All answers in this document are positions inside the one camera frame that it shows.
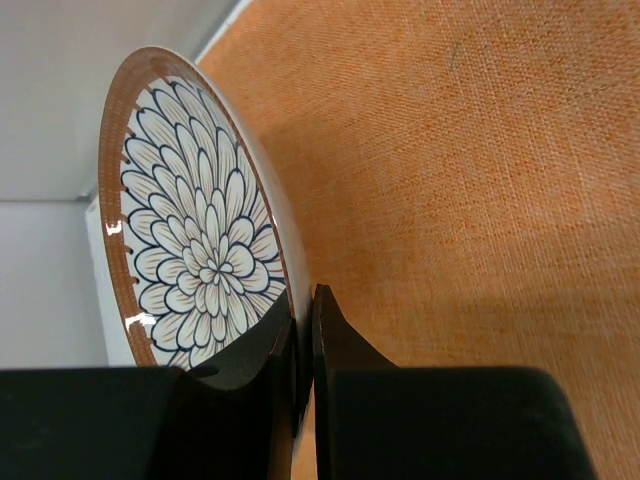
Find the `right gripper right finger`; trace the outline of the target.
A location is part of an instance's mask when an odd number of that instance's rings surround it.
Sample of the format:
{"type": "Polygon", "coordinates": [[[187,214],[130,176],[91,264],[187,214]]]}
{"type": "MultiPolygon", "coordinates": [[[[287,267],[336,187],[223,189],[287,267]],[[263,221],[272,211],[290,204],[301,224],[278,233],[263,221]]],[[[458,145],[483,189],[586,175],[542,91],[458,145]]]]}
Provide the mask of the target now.
{"type": "Polygon", "coordinates": [[[592,479],[569,402],[547,372],[399,367],[318,285],[311,320],[322,479],[592,479]]]}

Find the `patterned ceramic plate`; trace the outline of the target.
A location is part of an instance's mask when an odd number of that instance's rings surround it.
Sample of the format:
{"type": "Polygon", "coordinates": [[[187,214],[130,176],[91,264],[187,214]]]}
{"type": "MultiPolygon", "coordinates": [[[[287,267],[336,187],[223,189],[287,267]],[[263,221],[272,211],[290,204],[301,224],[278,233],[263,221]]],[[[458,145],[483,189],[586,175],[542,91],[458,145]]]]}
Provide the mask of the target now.
{"type": "Polygon", "coordinates": [[[296,323],[304,422],[312,292],[287,195],[264,151],[197,66],[143,47],[119,66],[87,214],[110,364],[196,367],[278,300],[296,323]]]}

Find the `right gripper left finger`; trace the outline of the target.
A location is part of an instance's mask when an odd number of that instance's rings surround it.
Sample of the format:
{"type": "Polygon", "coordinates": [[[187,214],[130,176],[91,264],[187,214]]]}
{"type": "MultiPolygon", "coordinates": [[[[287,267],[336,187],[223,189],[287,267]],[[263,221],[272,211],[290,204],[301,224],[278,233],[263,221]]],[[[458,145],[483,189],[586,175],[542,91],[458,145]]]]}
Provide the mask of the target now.
{"type": "Polygon", "coordinates": [[[202,364],[5,370],[5,479],[287,479],[295,324],[278,298],[202,364]]]}

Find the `orange cloth placemat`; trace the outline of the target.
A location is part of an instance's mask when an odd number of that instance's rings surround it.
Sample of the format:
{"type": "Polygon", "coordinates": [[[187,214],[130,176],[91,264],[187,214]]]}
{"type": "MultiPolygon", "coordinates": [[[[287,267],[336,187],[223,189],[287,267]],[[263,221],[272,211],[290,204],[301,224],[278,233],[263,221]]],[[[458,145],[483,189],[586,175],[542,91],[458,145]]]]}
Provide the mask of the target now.
{"type": "Polygon", "coordinates": [[[252,1],[200,65],[378,350],[545,369],[638,477],[637,2],[252,1]]]}

